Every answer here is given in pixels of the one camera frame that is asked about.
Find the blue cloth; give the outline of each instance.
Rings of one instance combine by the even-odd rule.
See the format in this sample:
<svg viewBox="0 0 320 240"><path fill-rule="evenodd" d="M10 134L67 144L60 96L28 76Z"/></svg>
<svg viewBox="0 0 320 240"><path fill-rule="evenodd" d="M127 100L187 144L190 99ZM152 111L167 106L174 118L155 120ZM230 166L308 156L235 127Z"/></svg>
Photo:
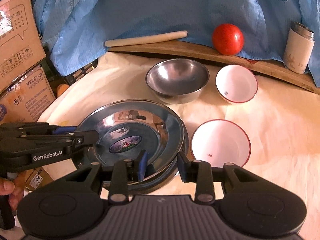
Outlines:
<svg viewBox="0 0 320 240"><path fill-rule="evenodd" d="M36 25L62 76L102 56L104 42L187 30L183 41L212 47L213 30L237 25L248 59L282 61L292 21L315 31L309 69L320 87L319 0L32 0Z"/></svg>

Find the stainless steel plate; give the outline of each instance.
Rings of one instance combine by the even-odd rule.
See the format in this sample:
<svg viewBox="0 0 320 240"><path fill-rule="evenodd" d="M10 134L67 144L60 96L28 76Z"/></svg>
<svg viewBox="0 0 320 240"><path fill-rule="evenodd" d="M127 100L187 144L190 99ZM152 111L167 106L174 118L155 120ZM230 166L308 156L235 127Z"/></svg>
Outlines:
<svg viewBox="0 0 320 240"><path fill-rule="evenodd" d="M185 138L180 151L183 152L185 155L187 155L189 150L189 137L188 137L188 132L185 125L183 125L183 127L184 127ZM174 160L169 164L167 168L159 172L156 176L153 176L151 179L147 179L141 183L128 185L129 194L130 195L149 194L165 186L178 174L179 174L179 171L177 167L177 157L175 157ZM110 184L104 183L104 187L107 190L109 190L108 188L109 185Z"/></svg>
<svg viewBox="0 0 320 240"><path fill-rule="evenodd" d="M103 106L86 117L76 130L96 130L100 135L97 145L82 158L73 160L76 167L92 162L113 166L122 159L135 159L145 149L145 179L168 167L184 140L183 123L175 112L162 104L139 99Z"/></svg>

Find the wooden board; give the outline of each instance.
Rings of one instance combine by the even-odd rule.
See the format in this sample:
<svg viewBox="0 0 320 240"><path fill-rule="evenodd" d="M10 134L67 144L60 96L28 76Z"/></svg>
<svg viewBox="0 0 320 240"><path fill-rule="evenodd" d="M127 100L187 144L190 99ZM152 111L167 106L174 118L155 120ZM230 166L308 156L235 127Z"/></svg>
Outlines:
<svg viewBox="0 0 320 240"><path fill-rule="evenodd" d="M308 91L320 95L320 88L317 88L313 82L312 76L309 74L297 74L276 60L247 60L238 56L224 56L215 49L192 44L183 41L165 41L153 44L142 44L132 46L113 47L108 51L112 52L142 52L154 54L167 54L182 57L191 57L204 59L212 62L221 62L225 64L238 64L249 68L252 71L262 73L277 79L281 79L290 84L304 88Z"/></svg>

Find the rolling pin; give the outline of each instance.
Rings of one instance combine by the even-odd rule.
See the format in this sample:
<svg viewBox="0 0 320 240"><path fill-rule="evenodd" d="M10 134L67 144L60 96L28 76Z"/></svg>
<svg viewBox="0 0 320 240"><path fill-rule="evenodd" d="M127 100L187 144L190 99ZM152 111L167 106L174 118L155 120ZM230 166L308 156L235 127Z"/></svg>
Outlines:
<svg viewBox="0 0 320 240"><path fill-rule="evenodd" d="M179 31L172 33L163 33L158 35L143 36L137 38L117 39L109 40L105 42L106 47L119 47L119 46L130 46L139 44L150 44L163 41L172 41L176 39L185 38L188 36L187 31Z"/></svg>

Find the red-rimmed bowl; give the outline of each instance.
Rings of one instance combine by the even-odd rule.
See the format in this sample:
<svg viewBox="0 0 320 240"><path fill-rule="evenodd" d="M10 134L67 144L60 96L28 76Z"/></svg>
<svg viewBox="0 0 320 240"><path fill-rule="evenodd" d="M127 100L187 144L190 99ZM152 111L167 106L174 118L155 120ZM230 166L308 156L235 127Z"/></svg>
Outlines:
<svg viewBox="0 0 320 240"><path fill-rule="evenodd" d="M230 103L245 103L258 92L255 75L240 65L228 65L219 70L216 86L223 99Z"/></svg>
<svg viewBox="0 0 320 240"><path fill-rule="evenodd" d="M190 148L196 160L221 168L224 163L243 167L251 154L251 143L246 132L239 125L223 119L200 125L192 135Z"/></svg>

